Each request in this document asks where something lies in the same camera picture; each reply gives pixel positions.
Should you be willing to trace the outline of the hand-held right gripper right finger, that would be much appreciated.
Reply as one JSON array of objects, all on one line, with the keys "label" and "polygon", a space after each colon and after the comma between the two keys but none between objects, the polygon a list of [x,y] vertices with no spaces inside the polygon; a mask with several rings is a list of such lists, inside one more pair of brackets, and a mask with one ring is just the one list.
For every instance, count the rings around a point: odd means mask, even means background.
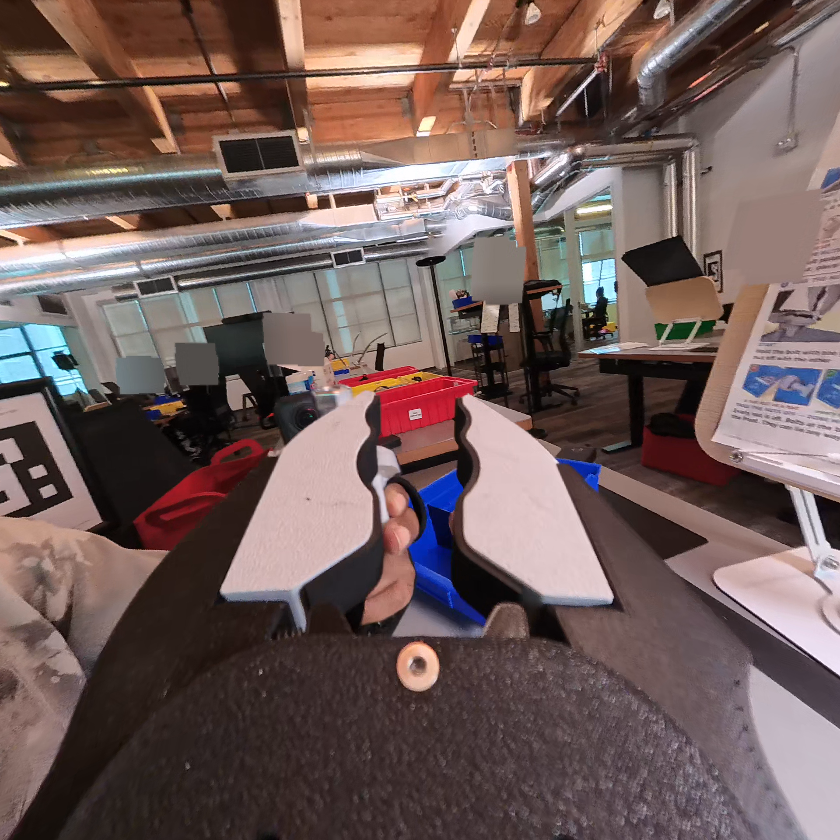
[{"label": "hand-held right gripper right finger", "polygon": [[514,600],[608,606],[613,589],[557,458],[472,395],[455,411],[462,493],[452,521],[451,579],[474,607]]}]

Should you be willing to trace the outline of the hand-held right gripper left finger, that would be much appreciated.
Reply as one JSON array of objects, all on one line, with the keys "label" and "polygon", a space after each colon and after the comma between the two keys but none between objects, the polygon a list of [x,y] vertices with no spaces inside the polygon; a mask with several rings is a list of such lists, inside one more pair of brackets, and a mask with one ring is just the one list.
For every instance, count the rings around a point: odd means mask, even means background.
[{"label": "hand-held right gripper left finger", "polygon": [[364,392],[280,452],[220,586],[228,602],[359,606],[382,576],[380,408]]}]

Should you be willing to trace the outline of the blue plastic bin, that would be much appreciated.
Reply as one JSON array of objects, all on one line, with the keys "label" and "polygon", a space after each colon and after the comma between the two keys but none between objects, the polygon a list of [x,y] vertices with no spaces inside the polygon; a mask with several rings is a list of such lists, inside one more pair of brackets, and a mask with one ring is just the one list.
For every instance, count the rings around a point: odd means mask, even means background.
[{"label": "blue plastic bin", "polygon": [[[571,489],[566,480],[572,477],[572,472],[575,472],[583,479],[584,489],[588,489],[592,493],[597,493],[601,470],[599,465],[565,458],[559,458],[558,463],[561,465],[560,470],[570,494]],[[412,556],[416,568],[417,586],[422,592],[432,595],[445,606],[449,606],[468,619],[483,625],[494,606],[472,606],[458,593],[451,577],[451,562],[454,548],[452,534],[453,513],[462,490],[463,487],[458,480],[457,471],[454,470],[419,492],[418,498],[423,502],[427,511],[427,524],[423,533],[412,547]],[[505,600],[499,602],[508,601],[519,602],[513,599],[512,593],[510,592],[507,593]],[[615,603],[616,596],[614,595],[613,604],[603,607],[611,607]],[[525,605],[543,606],[528,603],[525,603]]]}]

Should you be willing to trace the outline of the person's left hand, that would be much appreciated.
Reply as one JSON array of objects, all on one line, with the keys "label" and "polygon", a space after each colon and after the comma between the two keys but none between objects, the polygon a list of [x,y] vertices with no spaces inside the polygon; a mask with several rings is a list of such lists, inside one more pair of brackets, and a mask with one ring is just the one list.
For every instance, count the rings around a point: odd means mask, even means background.
[{"label": "person's left hand", "polygon": [[383,567],[381,578],[364,602],[361,626],[386,623],[401,613],[414,594],[416,573],[410,548],[420,528],[406,490],[391,483],[385,488],[388,521],[383,526]]}]

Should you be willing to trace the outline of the red parts bin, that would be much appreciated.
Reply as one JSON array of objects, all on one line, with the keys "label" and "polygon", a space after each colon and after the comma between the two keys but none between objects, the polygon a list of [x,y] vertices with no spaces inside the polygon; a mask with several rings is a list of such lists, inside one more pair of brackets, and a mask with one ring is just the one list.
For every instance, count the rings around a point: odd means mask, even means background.
[{"label": "red parts bin", "polygon": [[388,369],[386,371],[374,371],[372,373],[361,374],[353,377],[346,376],[342,379],[338,379],[336,383],[339,385],[346,385],[350,388],[359,386],[367,387],[368,385],[378,386],[378,384],[382,382],[398,380],[401,377],[417,375],[419,373],[420,371],[417,368],[411,365],[405,365],[402,367]]},{"label": "red parts bin", "polygon": [[379,391],[381,436],[406,434],[454,419],[459,398],[473,395],[475,380],[436,376]]}]

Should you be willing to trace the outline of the black display screen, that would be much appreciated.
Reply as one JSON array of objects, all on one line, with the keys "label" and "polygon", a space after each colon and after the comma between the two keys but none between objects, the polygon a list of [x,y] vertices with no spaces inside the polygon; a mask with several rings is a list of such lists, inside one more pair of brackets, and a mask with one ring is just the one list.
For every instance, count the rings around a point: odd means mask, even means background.
[{"label": "black display screen", "polygon": [[268,371],[264,315],[262,311],[244,314],[203,327],[205,341],[216,347],[220,375],[239,375],[245,368]]}]

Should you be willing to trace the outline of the red tote bag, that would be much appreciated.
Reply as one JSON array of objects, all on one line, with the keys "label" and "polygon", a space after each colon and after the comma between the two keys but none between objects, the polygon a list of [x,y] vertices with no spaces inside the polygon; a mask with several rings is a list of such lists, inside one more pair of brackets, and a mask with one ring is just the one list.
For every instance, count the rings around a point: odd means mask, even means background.
[{"label": "red tote bag", "polygon": [[217,451],[209,465],[181,480],[133,521],[142,547],[172,550],[267,456],[250,438]]}]

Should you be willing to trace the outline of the long yellow bin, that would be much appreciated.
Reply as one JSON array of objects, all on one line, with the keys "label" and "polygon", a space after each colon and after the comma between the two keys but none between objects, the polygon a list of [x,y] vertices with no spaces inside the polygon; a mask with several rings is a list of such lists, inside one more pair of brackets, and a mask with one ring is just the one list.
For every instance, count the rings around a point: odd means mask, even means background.
[{"label": "long yellow bin", "polygon": [[421,371],[419,374],[404,376],[398,380],[391,380],[387,382],[384,381],[382,383],[379,383],[378,386],[368,385],[367,387],[359,386],[351,389],[354,395],[358,395],[363,392],[381,392],[399,386],[420,384],[423,382],[430,382],[441,378],[442,377],[439,374]]}]

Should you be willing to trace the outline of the red storage bin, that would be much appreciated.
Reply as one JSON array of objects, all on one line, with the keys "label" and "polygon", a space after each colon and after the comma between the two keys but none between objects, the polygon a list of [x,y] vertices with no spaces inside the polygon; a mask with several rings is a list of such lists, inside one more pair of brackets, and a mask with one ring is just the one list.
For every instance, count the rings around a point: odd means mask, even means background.
[{"label": "red storage bin", "polygon": [[739,474],[731,465],[710,457],[699,445],[695,417],[657,413],[644,428],[641,463],[672,475],[724,487]]}]

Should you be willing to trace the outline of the black floor lamp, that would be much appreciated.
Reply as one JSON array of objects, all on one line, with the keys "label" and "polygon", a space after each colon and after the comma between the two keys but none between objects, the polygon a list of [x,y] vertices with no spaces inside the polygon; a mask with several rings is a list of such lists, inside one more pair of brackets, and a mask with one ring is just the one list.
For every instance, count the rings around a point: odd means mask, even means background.
[{"label": "black floor lamp", "polygon": [[448,352],[448,343],[446,339],[446,327],[444,321],[444,314],[439,294],[438,288],[438,279],[437,279],[437,272],[436,267],[445,262],[445,257],[443,255],[428,255],[419,259],[416,262],[416,266],[418,268],[426,269],[432,286],[432,291],[434,294],[434,305],[435,305],[435,314],[437,318],[437,325],[438,325],[438,333],[440,337],[440,342],[442,345],[443,353],[444,353],[444,361],[445,361],[445,368],[448,377],[452,377],[452,363],[450,360],[449,352]]}]

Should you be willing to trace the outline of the wooden top desk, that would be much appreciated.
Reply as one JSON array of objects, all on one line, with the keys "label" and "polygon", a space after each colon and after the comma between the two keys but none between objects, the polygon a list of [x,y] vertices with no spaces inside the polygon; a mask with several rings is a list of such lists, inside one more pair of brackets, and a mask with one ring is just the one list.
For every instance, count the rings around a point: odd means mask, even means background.
[{"label": "wooden top desk", "polygon": [[580,352],[580,356],[597,359],[599,372],[626,378],[630,437],[621,443],[605,446],[602,452],[614,455],[642,446],[646,424],[646,379],[684,383],[675,412],[695,416],[717,352],[718,343],[714,342],[689,347],[674,343],[661,349],[635,344],[625,348],[620,343],[610,343]]}]

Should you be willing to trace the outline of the wooden document stand white base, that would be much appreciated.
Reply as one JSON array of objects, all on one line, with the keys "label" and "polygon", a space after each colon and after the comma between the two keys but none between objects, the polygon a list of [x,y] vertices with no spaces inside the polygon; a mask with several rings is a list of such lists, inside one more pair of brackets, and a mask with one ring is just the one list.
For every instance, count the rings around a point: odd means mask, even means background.
[{"label": "wooden document stand white base", "polygon": [[816,407],[838,342],[820,321],[838,305],[828,281],[744,288],[696,416],[696,435],[722,464],[783,485],[804,547],[714,572],[715,586],[785,641],[839,675],[838,549],[817,497],[838,502],[838,417]]}]

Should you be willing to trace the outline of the air vent grille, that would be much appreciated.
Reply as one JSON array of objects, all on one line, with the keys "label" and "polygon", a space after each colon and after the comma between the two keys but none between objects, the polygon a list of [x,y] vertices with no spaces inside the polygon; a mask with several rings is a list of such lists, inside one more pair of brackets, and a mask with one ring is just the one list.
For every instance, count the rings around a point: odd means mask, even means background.
[{"label": "air vent grille", "polygon": [[226,180],[306,172],[296,131],[214,136],[213,152]]}]

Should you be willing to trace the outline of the black board document stand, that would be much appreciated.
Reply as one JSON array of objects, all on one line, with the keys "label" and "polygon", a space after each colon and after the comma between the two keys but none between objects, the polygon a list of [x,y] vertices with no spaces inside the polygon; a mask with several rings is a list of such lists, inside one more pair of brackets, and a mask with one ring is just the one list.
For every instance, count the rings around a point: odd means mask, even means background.
[{"label": "black board document stand", "polygon": [[[661,239],[650,245],[634,248],[622,256],[623,263],[644,283],[645,297],[654,324],[675,319],[698,319],[717,322],[723,314],[716,283],[703,276],[696,258],[680,236]],[[675,343],[690,347],[708,343],[704,337],[690,343]],[[658,341],[653,348],[666,345]]]}]

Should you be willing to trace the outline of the silver air duct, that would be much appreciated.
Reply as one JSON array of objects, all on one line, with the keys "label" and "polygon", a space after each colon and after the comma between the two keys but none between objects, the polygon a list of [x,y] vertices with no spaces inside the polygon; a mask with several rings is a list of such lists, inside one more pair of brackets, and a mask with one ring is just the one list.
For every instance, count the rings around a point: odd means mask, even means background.
[{"label": "silver air duct", "polygon": [[226,204],[307,193],[356,193],[443,181],[503,167],[523,155],[514,129],[409,137],[374,143],[300,146],[269,137],[292,163],[230,174],[218,150],[135,161],[2,169],[2,224],[59,224],[187,205]]},{"label": "silver air duct", "polygon": [[702,1],[655,42],[637,72],[637,108],[648,114],[665,103],[669,73],[727,27],[753,1]]},{"label": "silver air duct", "polygon": [[300,216],[278,222],[258,217],[7,248],[2,253],[2,299],[155,280],[309,254],[423,243],[441,235],[446,226],[441,217],[357,219],[345,225],[335,219]]}]

